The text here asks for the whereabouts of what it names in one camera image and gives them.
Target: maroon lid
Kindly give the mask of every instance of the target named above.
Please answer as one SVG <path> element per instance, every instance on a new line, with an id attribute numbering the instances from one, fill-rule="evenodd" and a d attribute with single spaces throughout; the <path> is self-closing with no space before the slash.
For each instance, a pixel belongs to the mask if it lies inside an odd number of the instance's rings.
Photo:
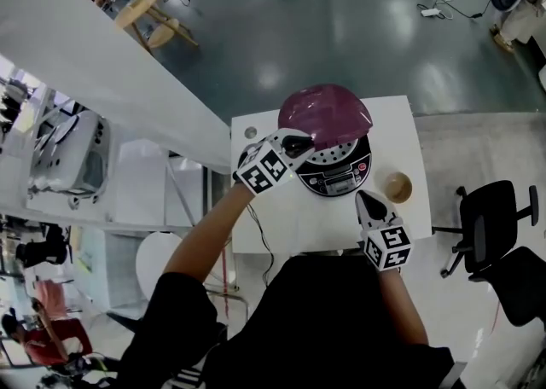
<path id="1" fill-rule="evenodd" d="M 278 124 L 309 134 L 317 151 L 364 137 L 373 125 L 357 96 L 336 84 L 314 85 L 289 96 Z"/>

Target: round white stool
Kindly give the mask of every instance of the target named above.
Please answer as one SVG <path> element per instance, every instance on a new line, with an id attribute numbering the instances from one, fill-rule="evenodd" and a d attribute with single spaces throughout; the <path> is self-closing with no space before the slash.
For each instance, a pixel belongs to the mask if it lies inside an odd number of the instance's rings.
<path id="1" fill-rule="evenodd" d="M 144 296 L 150 300 L 169 258 L 181 237 L 173 233 L 155 232 L 142 241 L 136 253 L 136 278 Z"/>

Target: white desk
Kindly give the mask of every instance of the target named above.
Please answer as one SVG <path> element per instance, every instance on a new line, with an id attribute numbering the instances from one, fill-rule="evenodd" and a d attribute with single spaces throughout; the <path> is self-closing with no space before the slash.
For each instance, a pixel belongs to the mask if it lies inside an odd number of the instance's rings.
<path id="1" fill-rule="evenodd" d="M 409 225 L 414 239 L 431 235 L 430 206 L 421 145 L 406 96 L 363 100 L 374 126 L 369 132 L 372 151 L 371 171 L 360 189 L 382 193 L 386 176 L 401 171 L 413 183 L 409 200 L 397 205 L 398 214 Z M 248 114 L 231 122 L 231 169 L 237 166 L 242 150 L 277 129 L 278 110 Z M 245 138 L 245 129 L 256 128 L 254 139 Z M 355 192 L 335 198 L 313 194 L 295 178 L 290 183 L 256 198 L 252 206 L 264 229 L 273 253 L 301 253 L 357 247 L 360 225 Z M 256 223 L 244 211 L 233 229 L 236 253 L 267 253 Z"/>

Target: office chair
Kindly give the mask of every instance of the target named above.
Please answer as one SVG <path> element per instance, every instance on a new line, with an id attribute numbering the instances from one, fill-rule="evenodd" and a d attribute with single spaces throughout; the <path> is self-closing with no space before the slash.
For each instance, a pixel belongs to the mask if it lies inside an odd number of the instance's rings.
<path id="1" fill-rule="evenodd" d="M 468 280 L 492 285 L 512 325 L 521 327 L 535 317 L 546 321 L 546 262 L 529 248 L 514 249 Z"/>
<path id="2" fill-rule="evenodd" d="M 497 181 L 474 190 L 471 194 L 463 186 L 456 191 L 462 197 L 459 213 L 461 228 L 433 227 L 437 231 L 462 235 L 462 240 L 451 248 L 456 253 L 449 269 L 440 271 L 442 278 L 450 276 L 465 258 L 465 269 L 472 274 L 500 259 L 518 238 L 518 221 L 531 216 L 531 225 L 538 222 L 537 187 L 529 188 L 531 204 L 517 210 L 514 185 L 508 180 Z"/>

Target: brown cup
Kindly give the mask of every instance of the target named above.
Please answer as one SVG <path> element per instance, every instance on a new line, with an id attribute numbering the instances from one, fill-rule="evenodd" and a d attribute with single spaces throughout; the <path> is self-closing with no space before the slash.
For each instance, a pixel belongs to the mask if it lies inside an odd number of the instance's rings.
<path id="1" fill-rule="evenodd" d="M 395 204 L 402 204 L 407 201 L 413 190 L 410 177 L 403 172 L 390 174 L 385 181 L 385 196 Z"/>

